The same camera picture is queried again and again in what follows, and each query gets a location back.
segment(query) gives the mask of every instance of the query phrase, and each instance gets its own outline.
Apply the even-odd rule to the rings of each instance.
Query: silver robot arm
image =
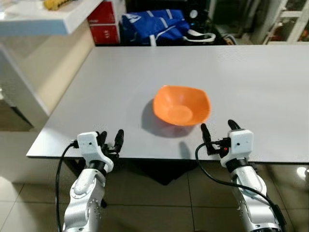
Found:
[[[106,174],[113,169],[113,158],[123,144],[123,130],[119,130],[115,145],[109,148],[105,144],[107,133],[88,132],[79,134],[78,146],[87,168],[79,175],[70,189],[70,203],[64,215],[64,232],[97,232],[101,219]]]
[[[202,124],[203,140],[206,143],[208,155],[219,154],[220,163],[230,172],[232,183],[250,187],[264,196],[267,195],[266,184],[248,163],[249,154],[253,149],[253,133],[241,129],[233,120],[228,121],[232,130],[228,137],[217,142],[211,142],[210,133]],[[247,232],[281,232],[284,231],[284,218],[279,208],[271,207],[262,196],[243,188],[233,188],[233,193],[239,204],[239,214]]]

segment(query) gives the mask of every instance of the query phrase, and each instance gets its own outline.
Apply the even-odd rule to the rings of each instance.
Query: white table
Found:
[[[194,159],[199,125],[176,127],[153,114],[163,85],[206,91],[213,140],[226,137],[230,118],[253,131],[251,161],[309,162],[309,46],[302,45],[96,47],[27,156],[57,158],[81,132],[107,130],[113,142],[124,129],[123,158]]]

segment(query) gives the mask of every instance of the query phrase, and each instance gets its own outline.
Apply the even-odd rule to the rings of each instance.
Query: orange bowl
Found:
[[[177,126],[192,126],[206,121],[211,114],[211,102],[200,89],[183,86],[163,86],[153,103],[154,114]]]

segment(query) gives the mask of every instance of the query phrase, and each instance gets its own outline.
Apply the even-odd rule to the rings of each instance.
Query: shelf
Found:
[[[0,35],[71,34],[102,2],[76,0],[57,11],[49,11],[42,0],[19,0],[0,6]]]

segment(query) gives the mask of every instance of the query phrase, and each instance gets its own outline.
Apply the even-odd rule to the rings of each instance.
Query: black cable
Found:
[[[66,152],[69,150],[70,147],[74,146],[74,142],[69,144],[66,149],[64,149],[57,168],[56,173],[56,219],[57,219],[57,232],[62,232],[61,224],[60,224],[60,214],[59,214],[59,181],[60,181],[60,171],[61,165],[64,159]]]
[[[285,231],[284,226],[285,226],[286,222],[285,222],[285,220],[284,220],[283,214],[282,214],[280,208],[278,207],[278,205],[274,204],[273,201],[272,201],[270,198],[268,198],[268,197],[265,196],[264,194],[260,193],[259,191],[255,190],[255,189],[253,189],[253,188],[251,188],[251,187],[244,186],[244,185],[239,185],[239,184],[235,184],[235,183],[231,183],[231,182],[226,182],[226,181],[222,181],[222,180],[218,180],[218,179],[212,177],[212,176],[204,169],[204,167],[202,166],[202,164],[200,163],[200,161],[199,161],[199,159],[198,159],[198,152],[199,152],[199,150],[200,150],[203,146],[206,146],[206,144],[213,144],[213,143],[214,143],[214,142],[209,142],[209,143],[200,144],[200,145],[196,148],[196,150],[195,150],[195,158],[196,158],[196,161],[197,161],[199,167],[201,168],[201,170],[203,171],[203,173],[204,173],[208,178],[210,178],[211,180],[213,180],[213,181],[215,181],[215,182],[217,182],[217,183],[219,183],[219,184],[227,185],[227,186],[232,186],[232,187],[236,187],[236,188],[246,189],[246,190],[249,190],[249,191],[251,191],[251,192],[254,192],[254,193],[260,195],[261,197],[263,197],[263,198],[269,203],[270,207],[272,208],[272,210],[273,210],[273,212],[274,212],[274,214],[275,214],[275,216],[276,216],[276,218],[277,218],[277,220],[278,220],[278,222],[279,222],[279,224],[280,224],[280,226],[281,226],[282,231],[284,232],[284,231]]]

